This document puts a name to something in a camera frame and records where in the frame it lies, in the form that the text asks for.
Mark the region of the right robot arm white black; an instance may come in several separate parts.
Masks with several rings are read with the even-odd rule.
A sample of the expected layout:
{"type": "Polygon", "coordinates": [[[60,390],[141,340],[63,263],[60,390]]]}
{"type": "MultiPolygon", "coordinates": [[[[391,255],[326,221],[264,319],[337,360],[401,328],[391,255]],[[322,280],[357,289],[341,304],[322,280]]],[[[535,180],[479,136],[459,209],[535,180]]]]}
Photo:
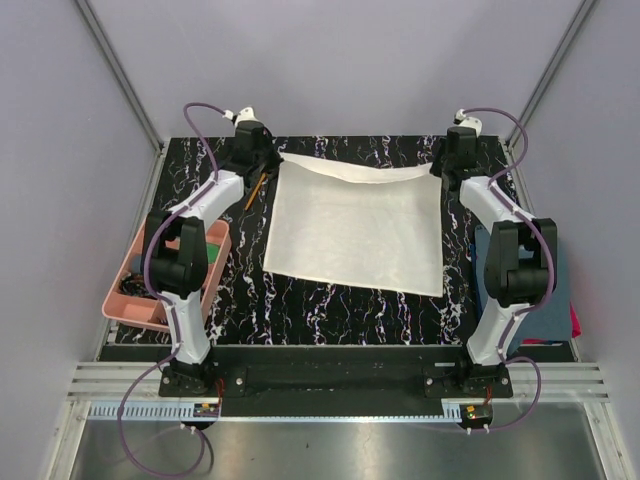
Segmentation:
{"type": "Polygon", "coordinates": [[[474,334],[446,378],[476,396],[505,376],[508,347],[521,321],[555,288],[557,226],[522,210],[478,163],[476,128],[454,125],[441,140],[431,173],[443,192],[469,210],[490,234],[484,263],[488,295],[474,334]]]}

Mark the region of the white cloth napkin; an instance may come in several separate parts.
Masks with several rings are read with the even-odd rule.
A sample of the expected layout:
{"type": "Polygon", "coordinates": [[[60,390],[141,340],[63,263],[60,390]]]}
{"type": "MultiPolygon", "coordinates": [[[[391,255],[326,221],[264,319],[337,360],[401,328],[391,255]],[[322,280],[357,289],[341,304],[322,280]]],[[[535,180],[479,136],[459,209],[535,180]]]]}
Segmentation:
{"type": "Polygon", "coordinates": [[[440,179],[428,165],[373,168],[284,154],[263,269],[442,296],[440,179]]]}

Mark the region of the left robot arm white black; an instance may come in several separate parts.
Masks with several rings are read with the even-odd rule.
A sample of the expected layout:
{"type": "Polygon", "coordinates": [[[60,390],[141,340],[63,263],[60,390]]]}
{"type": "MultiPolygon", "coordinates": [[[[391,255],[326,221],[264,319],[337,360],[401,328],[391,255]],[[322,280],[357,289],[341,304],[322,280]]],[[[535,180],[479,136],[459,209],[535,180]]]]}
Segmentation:
{"type": "Polygon", "coordinates": [[[221,169],[170,211],[147,215],[142,267],[145,287],[164,307],[171,335],[170,371],[196,396],[215,386],[208,365],[210,341],[204,331],[201,289],[208,274],[206,233],[241,200],[250,206],[282,162],[273,135],[259,120],[235,126],[231,154],[221,169]]]}

